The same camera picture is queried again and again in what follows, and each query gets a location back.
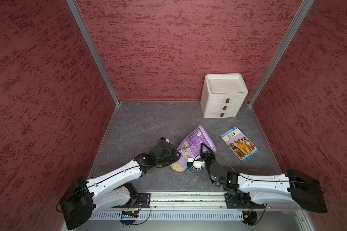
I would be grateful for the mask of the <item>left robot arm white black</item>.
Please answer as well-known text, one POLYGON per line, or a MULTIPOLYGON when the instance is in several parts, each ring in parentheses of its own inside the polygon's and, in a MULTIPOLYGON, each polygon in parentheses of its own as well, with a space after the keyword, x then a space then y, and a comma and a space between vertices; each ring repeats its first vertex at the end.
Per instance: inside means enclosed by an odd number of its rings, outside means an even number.
POLYGON ((161 138, 148 154, 138 154, 112 172, 88 180, 83 177, 75 179, 56 209, 63 214, 67 229, 74 230, 96 212, 125 205, 132 207, 137 200, 137 191, 130 182, 154 168, 169 166, 180 157, 181 153, 165 138, 161 138))

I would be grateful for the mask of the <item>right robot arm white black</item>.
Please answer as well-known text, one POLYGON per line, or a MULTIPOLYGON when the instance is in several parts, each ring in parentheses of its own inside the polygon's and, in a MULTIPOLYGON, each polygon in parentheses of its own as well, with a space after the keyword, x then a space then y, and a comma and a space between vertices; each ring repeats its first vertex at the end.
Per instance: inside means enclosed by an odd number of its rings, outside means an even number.
POLYGON ((267 203, 297 204, 314 213, 327 213, 320 182, 296 169, 273 176, 255 176, 229 171, 217 161, 217 155, 200 144, 196 160, 204 161, 211 182, 229 194, 226 202, 235 208, 264 208, 267 203))

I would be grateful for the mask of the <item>purple oats bag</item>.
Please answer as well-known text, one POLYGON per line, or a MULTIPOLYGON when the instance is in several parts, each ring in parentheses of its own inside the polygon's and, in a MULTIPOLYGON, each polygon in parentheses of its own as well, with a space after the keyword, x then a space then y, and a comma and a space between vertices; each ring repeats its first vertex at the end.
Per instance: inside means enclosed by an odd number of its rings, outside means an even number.
POLYGON ((188 158, 195 158, 196 160, 200 158, 200 144, 202 142, 204 142, 206 146, 211 147, 211 149, 216 147, 204 127, 199 125, 177 147, 177 151, 181 153, 178 162, 183 170, 187 169, 188 158))

